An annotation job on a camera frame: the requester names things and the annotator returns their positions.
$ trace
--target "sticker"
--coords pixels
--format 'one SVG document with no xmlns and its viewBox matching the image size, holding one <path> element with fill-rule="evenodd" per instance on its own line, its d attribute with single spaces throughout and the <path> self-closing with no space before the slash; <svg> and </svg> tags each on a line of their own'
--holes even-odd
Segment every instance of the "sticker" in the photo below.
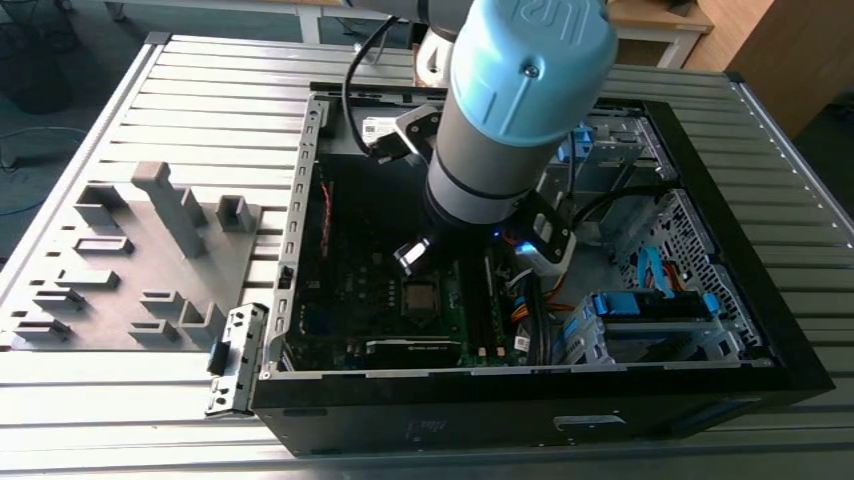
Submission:
<svg viewBox="0 0 854 480">
<path fill-rule="evenodd" d="M 365 143 L 395 131 L 395 117 L 368 117 L 361 122 L 361 138 Z"/>
<path fill-rule="evenodd" d="M 516 337 L 515 341 L 512 342 L 512 348 L 522 352 L 527 352 L 531 348 L 531 340 L 524 337 Z"/>
</svg>

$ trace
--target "blue plastic clip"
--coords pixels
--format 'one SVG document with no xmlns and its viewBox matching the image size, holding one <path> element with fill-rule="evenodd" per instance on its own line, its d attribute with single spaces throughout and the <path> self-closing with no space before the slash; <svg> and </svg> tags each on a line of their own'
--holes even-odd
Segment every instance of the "blue plastic clip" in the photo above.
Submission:
<svg viewBox="0 0 854 480">
<path fill-rule="evenodd" d="M 711 313 L 712 317 L 716 317 L 720 313 L 720 302 L 718 302 L 718 297 L 715 296 L 715 294 L 711 292 L 703 293 L 703 302 L 706 302 L 708 313 Z"/>
<path fill-rule="evenodd" d="M 655 247 L 643 247 L 638 255 L 638 285 L 643 288 L 646 282 L 646 271 L 652 270 L 652 282 L 655 288 L 664 294 L 664 298 L 674 298 L 675 295 L 667 285 L 662 257 Z"/>
<path fill-rule="evenodd" d="M 592 144 L 595 143 L 592 138 L 592 128 L 590 128 L 583 123 L 578 126 L 578 128 L 572 129 L 572 142 L 575 143 L 575 159 L 579 162 L 583 162 L 587 159 L 587 154 L 592 149 Z"/>
</svg>

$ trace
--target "slotted aluminum surface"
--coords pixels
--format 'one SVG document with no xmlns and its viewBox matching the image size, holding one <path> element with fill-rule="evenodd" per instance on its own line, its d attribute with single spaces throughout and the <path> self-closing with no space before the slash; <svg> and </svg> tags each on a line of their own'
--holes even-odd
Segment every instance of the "slotted aluminum surface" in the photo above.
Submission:
<svg viewBox="0 0 854 480">
<path fill-rule="evenodd" d="M 268 302 L 268 289 L 252 286 L 275 279 L 307 82 L 340 81 L 349 55 L 325 45 L 180 36 L 165 48 L 147 45 L 1 274 L 0 300 L 8 285 L 24 281 L 29 256 L 46 248 L 40 232 L 61 221 L 66 193 L 97 180 L 139 194 L 127 183 L 132 162 L 157 158 L 172 163 L 175 183 L 192 185 L 199 201 L 229 193 L 264 206 L 243 300 Z M 357 79 L 411 84 L 409 54 L 387 50 Z M 0 472 L 121 471 L 127 478 L 155 470 L 205 479 L 376 478 L 377 469 L 429 478 L 840 476 L 854 464 L 850 220 L 748 91 L 724 76 L 616 67 L 603 95 L 671 103 L 835 391 L 663 444 L 295 460 L 257 420 L 203 420 L 204 354 L 2 353 Z M 231 471 L 211 473 L 220 469 Z"/>
</svg>

